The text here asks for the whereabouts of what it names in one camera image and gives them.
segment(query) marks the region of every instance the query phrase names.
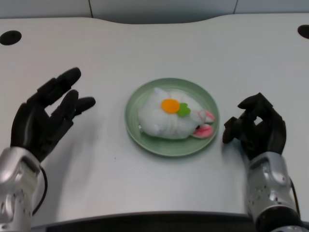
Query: silver robotic wrist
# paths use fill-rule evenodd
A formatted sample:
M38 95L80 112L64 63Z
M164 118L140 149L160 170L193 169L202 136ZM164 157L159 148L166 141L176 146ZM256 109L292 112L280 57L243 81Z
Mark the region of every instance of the silver robotic wrist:
M258 230L301 224L290 190L290 177L282 155L265 152L250 161L248 211Z
M273 230L272 232L309 232L306 228L300 226L284 226Z
M0 155L0 232L31 230L31 198L40 163L26 149L10 147Z

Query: table surface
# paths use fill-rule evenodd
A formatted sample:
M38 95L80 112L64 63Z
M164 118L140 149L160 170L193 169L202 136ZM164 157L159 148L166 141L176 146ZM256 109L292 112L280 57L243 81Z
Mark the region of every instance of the table surface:
M309 221L309 40L297 33L308 18L248 14L167 25L91 18L0 20L0 34L22 33L17 44L0 46L1 147L9 145L19 105L51 77L79 67L82 78L75 89L97 100L74 119L43 162L49 189L33 226L149 211L245 213L245 168L236 147L223 146L221 137L224 122L241 114L237 105L258 92L286 121L283 155L302 219ZM196 155L156 156L126 132L129 96L163 77L191 80L217 102L218 136Z

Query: black cable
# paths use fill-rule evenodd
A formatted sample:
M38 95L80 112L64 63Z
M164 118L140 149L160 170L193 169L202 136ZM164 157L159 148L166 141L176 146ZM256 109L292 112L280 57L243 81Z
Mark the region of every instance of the black cable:
M42 195L42 198L40 200L40 202L38 203L37 207L35 207L35 209L33 210L32 212L32 216L35 215L35 213L39 210L40 206L42 205L45 197L46 197L46 193L47 193L47 188L48 188L48 182L47 182L47 175L46 175L46 172L45 170L40 166L40 170L42 171L42 174L43 174L43 177L44 177L44 192L43 192L43 195Z
M295 204L296 204L296 210L297 210L297 213L298 213L299 218L300 218L300 210L299 210L299 206L298 206L298 199L297 199L297 195L296 195L296 190L295 190L295 187L294 187L294 184L293 184L293 181L292 181L291 178L290 178L290 181L291 181L291 187L292 187L294 200L295 200Z

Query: black hole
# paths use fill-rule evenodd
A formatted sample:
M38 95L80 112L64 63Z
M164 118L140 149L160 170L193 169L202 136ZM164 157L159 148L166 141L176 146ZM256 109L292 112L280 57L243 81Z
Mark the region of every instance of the black hole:
M0 36L0 44L2 45L13 45L20 41L21 33L17 30L7 31Z
M301 25L297 31L302 37L309 39L309 25Z

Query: robotic hand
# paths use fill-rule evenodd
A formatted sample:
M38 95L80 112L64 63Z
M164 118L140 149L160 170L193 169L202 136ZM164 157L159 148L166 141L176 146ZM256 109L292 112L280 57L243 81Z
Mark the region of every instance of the robotic hand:
M81 71L73 68L52 78L19 107L11 147L0 155L0 232L31 230L31 197L40 170L45 175L40 163L73 125L74 117L96 101L92 97L78 99L78 92L71 90L51 116L45 108L70 90L80 76Z
M258 232L304 232L298 203L290 196L292 181L282 152L285 123L261 94L248 97L238 107L245 112L225 123L223 143L234 138L249 159L248 211ZM257 117L262 122L255 124Z

